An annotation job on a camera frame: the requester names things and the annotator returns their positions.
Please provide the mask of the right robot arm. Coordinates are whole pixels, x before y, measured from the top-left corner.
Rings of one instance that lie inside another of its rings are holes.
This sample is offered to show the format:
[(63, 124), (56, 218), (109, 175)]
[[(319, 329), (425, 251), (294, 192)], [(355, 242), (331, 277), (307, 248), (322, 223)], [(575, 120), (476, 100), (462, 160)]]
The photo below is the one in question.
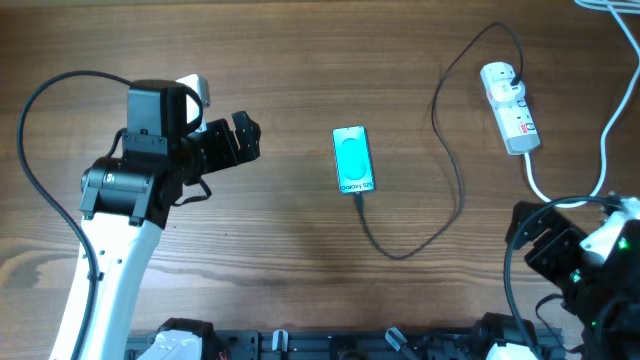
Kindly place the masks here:
[(521, 201), (506, 234), (503, 286), (509, 314), (486, 314), (473, 327), (470, 350), (481, 359), (549, 359), (551, 347), (523, 319), (512, 287), (514, 253), (533, 245), (524, 260), (558, 288), (556, 299), (583, 325), (575, 353), (584, 359), (639, 356), (639, 201), (635, 197), (584, 197), (606, 220), (586, 233), (558, 212), (571, 203)]

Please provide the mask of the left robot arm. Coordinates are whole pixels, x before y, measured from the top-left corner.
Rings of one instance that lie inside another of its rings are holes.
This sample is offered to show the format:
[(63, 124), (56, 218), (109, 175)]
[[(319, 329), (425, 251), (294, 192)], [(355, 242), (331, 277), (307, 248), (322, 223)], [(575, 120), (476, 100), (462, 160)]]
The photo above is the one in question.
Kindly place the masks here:
[(246, 112), (203, 123), (187, 111), (193, 92), (167, 80), (130, 85), (122, 155), (97, 159), (81, 179), (81, 229), (98, 265), (92, 313), (84, 325), (92, 276), (81, 251), (52, 358), (121, 358), (142, 277), (184, 187), (259, 157), (261, 130)]

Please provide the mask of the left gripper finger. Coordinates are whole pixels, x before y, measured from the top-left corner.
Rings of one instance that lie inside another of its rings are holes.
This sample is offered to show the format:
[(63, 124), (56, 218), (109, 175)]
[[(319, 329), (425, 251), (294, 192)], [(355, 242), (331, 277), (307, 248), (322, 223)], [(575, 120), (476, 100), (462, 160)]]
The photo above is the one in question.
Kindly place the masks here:
[(253, 120), (249, 119), (246, 128), (246, 153), (248, 160), (256, 160), (260, 156), (261, 129)]
[(251, 147), (251, 125), (248, 114), (244, 111), (232, 114), (232, 119), (236, 127), (236, 138), (238, 145), (242, 150), (248, 150)]

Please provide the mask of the turquoise screen smartphone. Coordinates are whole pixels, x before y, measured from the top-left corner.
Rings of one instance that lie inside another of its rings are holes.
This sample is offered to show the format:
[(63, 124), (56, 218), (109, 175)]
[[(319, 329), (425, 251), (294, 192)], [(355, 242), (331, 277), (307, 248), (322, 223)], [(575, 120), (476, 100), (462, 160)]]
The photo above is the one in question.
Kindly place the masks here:
[(375, 180), (365, 127), (336, 128), (332, 131), (332, 140), (340, 192), (373, 191)]

